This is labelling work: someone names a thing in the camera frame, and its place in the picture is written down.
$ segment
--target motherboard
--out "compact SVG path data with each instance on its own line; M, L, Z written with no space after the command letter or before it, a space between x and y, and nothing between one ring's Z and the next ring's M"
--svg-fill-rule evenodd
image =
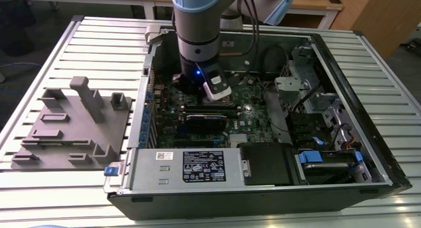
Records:
M273 132L255 78L219 101L155 85L158 148L230 148L242 142L271 142Z

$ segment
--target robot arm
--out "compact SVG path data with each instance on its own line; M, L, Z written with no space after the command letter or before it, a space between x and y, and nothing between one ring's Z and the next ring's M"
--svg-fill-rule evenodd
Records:
M254 0L258 17L278 24L293 0ZM231 94L223 71L218 65L219 20L223 11L248 15L242 0L172 0L182 73L175 77L190 89L202 89L208 99Z

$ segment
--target wooden cabinet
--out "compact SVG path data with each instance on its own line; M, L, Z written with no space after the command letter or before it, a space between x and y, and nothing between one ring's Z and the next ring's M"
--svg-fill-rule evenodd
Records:
M386 58L421 22L421 0L341 0L331 29L362 31Z

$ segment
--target power supply label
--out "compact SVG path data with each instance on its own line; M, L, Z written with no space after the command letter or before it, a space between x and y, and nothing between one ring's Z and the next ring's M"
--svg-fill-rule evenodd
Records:
M183 152L183 181L226 181L223 151Z

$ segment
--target metal slotted worktable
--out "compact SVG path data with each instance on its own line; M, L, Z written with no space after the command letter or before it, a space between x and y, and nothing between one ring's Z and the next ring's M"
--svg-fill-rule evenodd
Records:
M386 199L365 201L339 212L199 220L134 222L109 204L101 171L12 172L11 159L29 133L43 102L43 89L63 88L75 75L103 96L124 92L136 99L143 49L142 21L84 17L72 21L0 135L0 227L61 225L67 227L420 227L421 224L421 108L362 36L349 31L262 27L262 30L318 33L335 57L383 139L409 176L413 188ZM130 120L126 136L130 132ZM120 158L126 158L127 140ZM119 183L114 177L112 184Z

